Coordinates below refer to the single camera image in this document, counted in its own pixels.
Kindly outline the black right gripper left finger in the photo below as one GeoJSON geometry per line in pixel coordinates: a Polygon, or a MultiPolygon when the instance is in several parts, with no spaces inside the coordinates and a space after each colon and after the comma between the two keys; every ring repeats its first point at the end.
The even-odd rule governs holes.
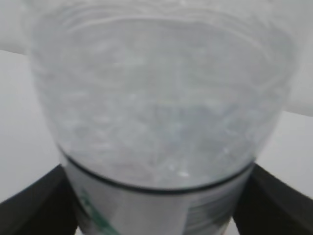
{"type": "Polygon", "coordinates": [[[78,227],[73,197],[65,171],[58,165],[0,204],[0,233],[73,235],[78,227]]]}

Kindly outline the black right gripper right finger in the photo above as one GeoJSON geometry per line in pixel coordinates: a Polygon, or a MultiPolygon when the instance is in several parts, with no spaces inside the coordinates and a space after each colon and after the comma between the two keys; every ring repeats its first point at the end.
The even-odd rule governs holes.
{"type": "Polygon", "coordinates": [[[241,235],[312,235],[313,201],[256,165],[233,219],[241,235]]]}

